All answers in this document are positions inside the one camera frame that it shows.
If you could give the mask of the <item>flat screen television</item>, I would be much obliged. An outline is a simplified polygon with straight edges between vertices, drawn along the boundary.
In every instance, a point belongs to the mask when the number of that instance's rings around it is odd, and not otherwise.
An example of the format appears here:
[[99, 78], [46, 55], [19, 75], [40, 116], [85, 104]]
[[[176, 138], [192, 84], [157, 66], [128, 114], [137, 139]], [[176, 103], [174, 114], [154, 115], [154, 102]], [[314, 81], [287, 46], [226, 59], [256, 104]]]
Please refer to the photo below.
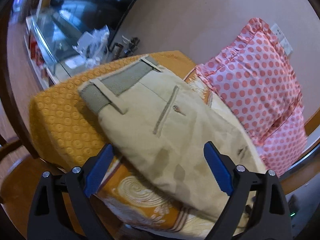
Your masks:
[[136, 0], [51, 0], [50, 6], [80, 32], [107, 26], [112, 39]]

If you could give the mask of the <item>white wall socket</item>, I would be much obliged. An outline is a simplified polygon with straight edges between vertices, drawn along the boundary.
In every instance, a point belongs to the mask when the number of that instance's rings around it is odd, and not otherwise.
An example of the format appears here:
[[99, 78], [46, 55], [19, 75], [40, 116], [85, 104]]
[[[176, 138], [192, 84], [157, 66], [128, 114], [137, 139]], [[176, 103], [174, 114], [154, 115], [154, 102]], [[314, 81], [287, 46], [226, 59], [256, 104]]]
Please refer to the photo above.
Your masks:
[[276, 23], [274, 23], [271, 27], [271, 30], [274, 33], [274, 35], [277, 37], [281, 47], [285, 51], [286, 56], [290, 56], [293, 52], [293, 49], [291, 47], [291, 44], [285, 37], [284, 33], [280, 29], [280, 27]]

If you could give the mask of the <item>glass display cabinet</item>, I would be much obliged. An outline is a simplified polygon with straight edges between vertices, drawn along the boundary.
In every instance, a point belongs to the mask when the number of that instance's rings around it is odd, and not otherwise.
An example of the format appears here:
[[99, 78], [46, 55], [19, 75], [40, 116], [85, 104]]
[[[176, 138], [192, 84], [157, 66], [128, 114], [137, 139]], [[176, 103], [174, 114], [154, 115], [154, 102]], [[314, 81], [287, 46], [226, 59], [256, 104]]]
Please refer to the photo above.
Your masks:
[[108, 26], [82, 33], [64, 12], [49, 10], [25, 19], [29, 59], [45, 89], [106, 62], [109, 54]]

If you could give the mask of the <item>yellow patterned bed cover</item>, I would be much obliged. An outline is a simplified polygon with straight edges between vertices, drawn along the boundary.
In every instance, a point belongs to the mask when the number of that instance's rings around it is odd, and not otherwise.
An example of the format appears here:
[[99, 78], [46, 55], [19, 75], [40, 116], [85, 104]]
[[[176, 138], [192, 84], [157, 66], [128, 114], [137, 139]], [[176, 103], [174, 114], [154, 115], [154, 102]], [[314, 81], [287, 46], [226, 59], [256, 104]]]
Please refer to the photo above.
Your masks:
[[[209, 107], [231, 113], [218, 96], [205, 93], [203, 83], [195, 77], [195, 63], [181, 52], [143, 56], [152, 57], [180, 77]], [[100, 65], [33, 97], [29, 108], [33, 145], [42, 159], [68, 170], [83, 165], [104, 145], [111, 144], [114, 157], [97, 191], [103, 205], [135, 228], [167, 237], [204, 239], [217, 219], [205, 217], [152, 185], [107, 139], [97, 115], [79, 95], [83, 83], [128, 66], [143, 56]]]

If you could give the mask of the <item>pink polka dot pillow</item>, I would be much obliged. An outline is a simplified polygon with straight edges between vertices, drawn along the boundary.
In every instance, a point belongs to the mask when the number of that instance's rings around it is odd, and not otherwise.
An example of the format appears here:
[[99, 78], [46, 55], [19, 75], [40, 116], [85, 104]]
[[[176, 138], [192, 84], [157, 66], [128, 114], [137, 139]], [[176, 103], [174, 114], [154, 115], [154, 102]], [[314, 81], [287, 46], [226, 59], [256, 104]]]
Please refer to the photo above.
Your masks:
[[256, 145], [302, 107], [302, 91], [289, 59], [260, 18], [250, 19], [230, 45], [195, 70]]

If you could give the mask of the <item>beige khaki pants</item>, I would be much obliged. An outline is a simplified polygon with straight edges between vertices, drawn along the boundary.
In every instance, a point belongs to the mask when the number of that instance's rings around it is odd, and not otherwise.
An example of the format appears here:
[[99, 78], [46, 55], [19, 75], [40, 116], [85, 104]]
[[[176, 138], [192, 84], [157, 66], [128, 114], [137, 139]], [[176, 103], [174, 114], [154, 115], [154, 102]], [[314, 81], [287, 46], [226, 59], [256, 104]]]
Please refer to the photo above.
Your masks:
[[107, 139], [155, 187], [209, 219], [223, 193], [204, 158], [205, 143], [253, 172], [264, 169], [236, 118], [209, 107], [185, 81], [150, 56], [78, 89]]

